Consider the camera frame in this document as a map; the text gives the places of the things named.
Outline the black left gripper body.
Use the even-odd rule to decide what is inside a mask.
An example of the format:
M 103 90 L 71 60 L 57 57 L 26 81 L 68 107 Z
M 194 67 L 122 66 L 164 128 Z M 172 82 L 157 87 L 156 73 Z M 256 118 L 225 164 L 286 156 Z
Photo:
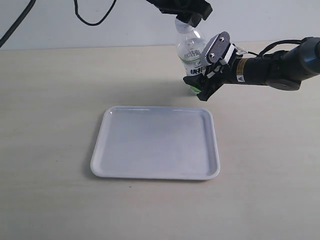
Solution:
M 210 15 L 211 4 L 205 0 L 148 0 L 164 14 Z

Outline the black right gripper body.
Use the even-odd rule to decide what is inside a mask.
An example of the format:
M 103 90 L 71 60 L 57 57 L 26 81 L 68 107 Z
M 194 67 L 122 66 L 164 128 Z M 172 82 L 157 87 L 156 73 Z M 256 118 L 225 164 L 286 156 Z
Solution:
M 232 56 L 227 64 L 222 65 L 221 62 L 216 62 L 205 67 L 203 87 L 209 88 L 218 84 L 236 84 L 237 79 L 234 73 L 234 65 L 237 57 Z

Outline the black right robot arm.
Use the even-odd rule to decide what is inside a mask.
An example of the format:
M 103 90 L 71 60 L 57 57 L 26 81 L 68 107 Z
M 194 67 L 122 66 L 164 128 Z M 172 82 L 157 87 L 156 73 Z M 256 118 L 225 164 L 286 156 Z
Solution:
M 207 101 L 223 85 L 269 86 L 297 91 L 304 80 L 320 74 L 320 39 L 282 40 L 268 45 L 256 57 L 233 55 L 225 64 L 206 66 L 204 74 L 185 76 L 196 88 L 197 97 Z

